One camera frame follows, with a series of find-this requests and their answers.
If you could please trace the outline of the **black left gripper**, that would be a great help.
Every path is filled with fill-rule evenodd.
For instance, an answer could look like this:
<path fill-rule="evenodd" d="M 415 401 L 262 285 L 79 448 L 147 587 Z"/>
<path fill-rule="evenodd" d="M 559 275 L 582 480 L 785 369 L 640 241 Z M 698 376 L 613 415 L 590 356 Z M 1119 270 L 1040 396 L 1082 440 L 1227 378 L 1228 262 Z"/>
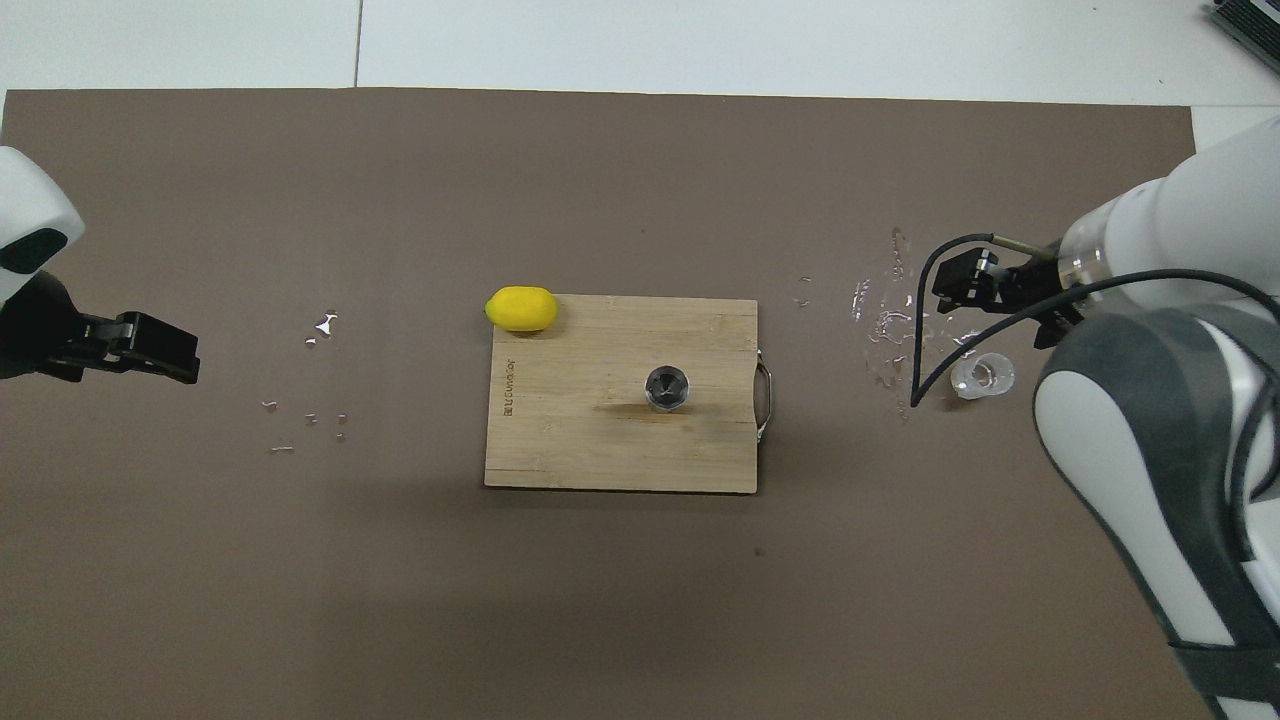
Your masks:
<path fill-rule="evenodd" d="M 82 315 L 65 286 L 44 270 L 3 305 L 1 378 L 45 374 L 78 383 L 84 370 L 59 359 L 69 343 L 83 337 L 88 369 L 140 372 L 188 386 L 198 382 L 196 334 L 146 313 Z"/>

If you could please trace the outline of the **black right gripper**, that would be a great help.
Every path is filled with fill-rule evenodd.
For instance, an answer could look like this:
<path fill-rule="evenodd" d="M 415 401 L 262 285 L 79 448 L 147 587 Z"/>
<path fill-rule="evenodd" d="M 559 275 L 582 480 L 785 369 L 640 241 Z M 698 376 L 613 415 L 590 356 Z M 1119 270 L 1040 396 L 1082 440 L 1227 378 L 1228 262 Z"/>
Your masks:
<path fill-rule="evenodd" d="M 941 263 L 932 284 L 938 313 L 961 307 L 993 313 L 1000 306 L 998 284 L 1004 269 L 988 249 L 972 249 Z M 1027 319 L 1037 323 L 1034 348 L 1059 346 L 1068 333 L 1084 320 L 1075 301 L 1061 301 L 1065 291 L 1056 261 L 1029 260 L 1011 269 L 1004 281 L 1004 309 L 1025 314 L 1028 307 L 1055 300 L 1055 305 Z"/>

